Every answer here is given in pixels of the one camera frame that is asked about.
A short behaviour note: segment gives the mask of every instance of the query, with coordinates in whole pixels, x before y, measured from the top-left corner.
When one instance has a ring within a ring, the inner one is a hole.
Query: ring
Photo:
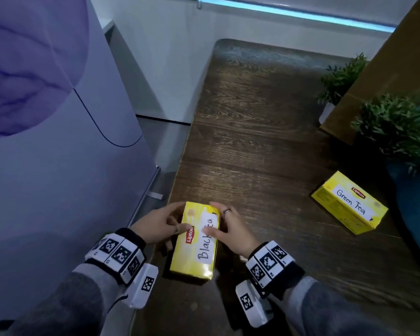
[[[226,213],[228,213],[229,211],[231,211],[231,209],[225,209],[225,210],[223,211],[223,217],[225,217]]]

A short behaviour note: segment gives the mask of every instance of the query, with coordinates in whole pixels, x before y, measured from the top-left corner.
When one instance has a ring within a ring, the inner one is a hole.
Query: wooden tabletop
[[[342,58],[219,41],[210,63],[170,202],[234,205],[261,241],[275,240],[317,280],[381,319],[420,335],[420,266],[392,216],[354,236],[311,193],[336,170],[389,205],[367,155],[320,131],[320,76]],[[165,259],[156,254],[161,268]],[[218,246],[216,274],[192,285],[158,278],[136,335],[241,335],[253,330],[235,296],[243,265]],[[276,313],[274,323],[284,325]]]

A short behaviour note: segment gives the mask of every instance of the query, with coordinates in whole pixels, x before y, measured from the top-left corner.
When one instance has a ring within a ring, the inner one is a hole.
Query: blue light
[[[262,11],[264,13],[272,13],[272,14],[298,17],[298,18],[307,19],[307,20],[330,22],[330,23],[334,23],[334,24],[338,24],[338,25],[376,30],[376,31],[379,31],[379,32],[393,33],[394,30],[395,30],[395,27],[384,26],[384,25],[381,25],[381,24],[373,24],[373,23],[369,23],[369,22],[349,20],[349,19],[343,19],[343,18],[334,17],[334,16],[327,16],[327,15],[316,15],[316,14],[311,14],[311,13],[305,13],[303,11],[285,10],[285,9],[268,7],[268,6],[260,6],[260,5],[256,5],[256,4],[244,3],[244,2],[238,2],[238,1],[201,0],[201,2],[202,3],[207,3],[207,4],[216,4],[216,5],[220,5],[220,6],[227,6],[227,7],[241,8],[241,9],[249,9],[249,10],[252,10],[252,11]]]

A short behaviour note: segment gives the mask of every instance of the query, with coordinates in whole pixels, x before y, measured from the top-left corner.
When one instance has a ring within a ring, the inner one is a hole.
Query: potted plant
[[[385,94],[367,102],[352,127],[387,161],[404,163],[415,175],[420,165],[420,107],[411,98]]]
[[[319,103],[326,102],[323,113],[319,118],[319,123],[322,124],[325,121],[366,65],[367,58],[364,56],[364,53],[361,53],[352,61],[346,63],[345,67],[328,66],[327,71],[329,73],[321,78],[325,90],[318,96]]]

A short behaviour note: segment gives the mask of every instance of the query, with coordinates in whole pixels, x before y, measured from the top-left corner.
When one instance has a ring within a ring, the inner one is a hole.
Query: gray sleeve
[[[118,289],[111,275],[81,264],[54,293],[17,319],[7,335],[99,335]]]
[[[273,299],[301,336],[392,336],[337,292],[311,277]]]

